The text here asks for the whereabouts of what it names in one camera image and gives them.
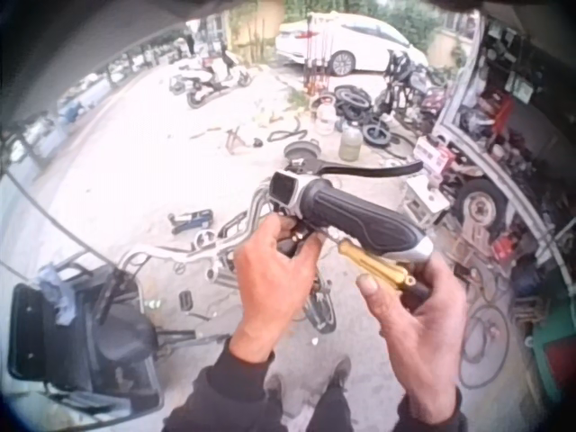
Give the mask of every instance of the black rubber grip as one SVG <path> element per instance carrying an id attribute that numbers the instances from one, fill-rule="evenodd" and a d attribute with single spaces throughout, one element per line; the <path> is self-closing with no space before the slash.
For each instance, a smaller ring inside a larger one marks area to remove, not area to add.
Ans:
<path id="1" fill-rule="evenodd" d="M 425 237 L 420 228 L 396 211 L 335 189 L 324 178 L 304 188 L 300 210 L 311 226 L 334 226 L 377 256 L 410 250 Z"/>

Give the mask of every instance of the right hand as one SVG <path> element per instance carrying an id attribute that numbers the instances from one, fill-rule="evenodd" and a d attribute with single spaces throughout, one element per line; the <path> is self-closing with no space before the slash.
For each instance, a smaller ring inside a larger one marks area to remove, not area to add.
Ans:
<path id="1" fill-rule="evenodd" d="M 406 390 L 412 417 L 430 425 L 450 419 L 466 324 L 466 294 L 444 260 L 434 254 L 418 275 L 431 288 L 413 314 L 396 290 L 369 274 L 356 280 L 381 325 L 392 370 Z"/>

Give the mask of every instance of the left hand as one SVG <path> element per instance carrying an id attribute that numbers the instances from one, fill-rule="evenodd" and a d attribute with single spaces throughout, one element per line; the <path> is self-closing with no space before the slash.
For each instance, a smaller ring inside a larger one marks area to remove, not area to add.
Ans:
<path id="1" fill-rule="evenodd" d="M 294 224 L 276 213 L 268 215 L 234 256 L 244 317 L 229 350 L 246 362 L 268 359 L 310 294 L 322 241 L 314 233 L 294 258 L 281 254 L 278 240 L 288 238 Z"/>

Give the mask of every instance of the bottle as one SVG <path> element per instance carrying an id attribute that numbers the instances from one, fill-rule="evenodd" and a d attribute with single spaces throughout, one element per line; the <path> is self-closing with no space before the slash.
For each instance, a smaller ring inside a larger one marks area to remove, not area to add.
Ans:
<path id="1" fill-rule="evenodd" d="M 363 142 L 364 137 L 358 127 L 358 122 L 352 121 L 347 128 L 342 130 L 338 156 L 346 162 L 358 160 Z"/>
<path id="2" fill-rule="evenodd" d="M 336 108 L 328 98 L 323 99 L 316 111 L 316 132 L 320 135 L 329 135 L 334 131 L 336 119 Z"/>

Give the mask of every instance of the yellow screwdriver handle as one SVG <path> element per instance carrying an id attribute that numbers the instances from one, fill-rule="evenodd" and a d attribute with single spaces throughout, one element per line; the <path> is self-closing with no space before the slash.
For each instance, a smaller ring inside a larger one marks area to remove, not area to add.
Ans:
<path id="1" fill-rule="evenodd" d="M 366 272 L 371 275 L 380 277 L 389 284 L 394 284 L 394 288 L 400 289 L 406 280 L 408 270 L 395 265 L 385 264 L 383 261 L 375 256 L 371 256 L 364 252 L 360 247 L 354 245 L 350 240 L 344 239 L 338 243 L 338 252 L 350 258 L 356 263 L 357 266 L 362 267 Z"/>

